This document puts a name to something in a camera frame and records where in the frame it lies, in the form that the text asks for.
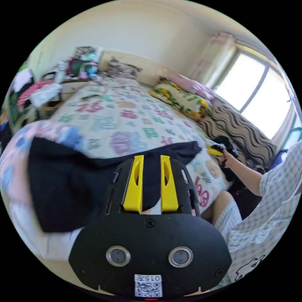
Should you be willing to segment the person's right hand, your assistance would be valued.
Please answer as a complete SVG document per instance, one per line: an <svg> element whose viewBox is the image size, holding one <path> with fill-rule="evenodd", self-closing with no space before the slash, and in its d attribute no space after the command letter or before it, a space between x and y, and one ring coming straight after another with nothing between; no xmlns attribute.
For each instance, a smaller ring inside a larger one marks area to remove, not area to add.
<svg viewBox="0 0 302 302"><path fill-rule="evenodd" d="M226 168L232 168L237 159L230 154L226 149L223 149L223 155L219 157L220 163Z"/></svg>

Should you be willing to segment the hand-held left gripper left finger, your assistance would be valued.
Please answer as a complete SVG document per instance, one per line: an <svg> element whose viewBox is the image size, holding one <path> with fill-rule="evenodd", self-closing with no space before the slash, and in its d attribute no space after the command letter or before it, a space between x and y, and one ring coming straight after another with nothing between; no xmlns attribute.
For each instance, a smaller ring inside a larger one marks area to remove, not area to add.
<svg viewBox="0 0 302 302"><path fill-rule="evenodd" d="M123 208L126 212L134 212L138 214L142 213L143 165L144 156L135 156L130 170L127 190L123 201Z"/></svg>

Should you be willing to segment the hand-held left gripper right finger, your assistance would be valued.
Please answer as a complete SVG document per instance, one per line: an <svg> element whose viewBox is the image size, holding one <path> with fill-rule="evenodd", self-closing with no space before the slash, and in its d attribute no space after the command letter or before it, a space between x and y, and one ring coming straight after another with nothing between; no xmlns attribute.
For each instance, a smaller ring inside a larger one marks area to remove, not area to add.
<svg viewBox="0 0 302 302"><path fill-rule="evenodd" d="M169 156L160 156L161 168L161 211L175 212L178 210L178 200Z"/></svg>

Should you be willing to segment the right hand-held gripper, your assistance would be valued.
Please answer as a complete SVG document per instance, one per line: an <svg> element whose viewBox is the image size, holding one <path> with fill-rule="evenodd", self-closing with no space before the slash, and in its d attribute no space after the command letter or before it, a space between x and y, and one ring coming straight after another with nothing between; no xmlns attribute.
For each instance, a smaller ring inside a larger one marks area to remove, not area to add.
<svg viewBox="0 0 302 302"><path fill-rule="evenodd" d="M228 153L230 153L233 157L238 158L237 148L229 137L219 135L213 138L213 141L217 144L224 145ZM209 145L207 146L207 152L213 156L224 156L224 147L220 145Z"/></svg>

